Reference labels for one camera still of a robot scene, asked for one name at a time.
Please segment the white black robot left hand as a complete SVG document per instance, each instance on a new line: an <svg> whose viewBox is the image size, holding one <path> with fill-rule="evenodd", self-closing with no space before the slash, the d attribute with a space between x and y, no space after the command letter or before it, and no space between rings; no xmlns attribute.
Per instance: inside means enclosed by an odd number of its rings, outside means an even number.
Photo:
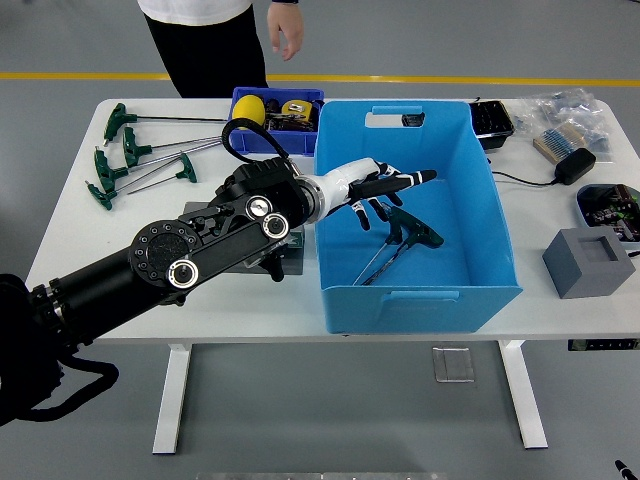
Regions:
<svg viewBox="0 0 640 480"><path fill-rule="evenodd" d="M312 184L314 200L314 219L311 223L335 213L344 206L349 206L359 219L364 231L370 229L370 221L362 205L367 201L382 221L387 214L381 206L380 196L387 197L395 206L403 202L398 193L424 184L437 177L432 169L402 173L388 163L378 162L370 157L355 160L335 168L328 173L308 178Z"/></svg>

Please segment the person's left hand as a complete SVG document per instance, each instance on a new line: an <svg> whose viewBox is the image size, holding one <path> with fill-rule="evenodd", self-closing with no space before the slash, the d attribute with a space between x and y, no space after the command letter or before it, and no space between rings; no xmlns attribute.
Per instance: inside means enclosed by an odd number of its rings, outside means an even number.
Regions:
<svg viewBox="0 0 640 480"><path fill-rule="evenodd" d="M304 39L304 20L299 5L272 1L266 19L272 51L284 61L291 60L300 51Z"/></svg>

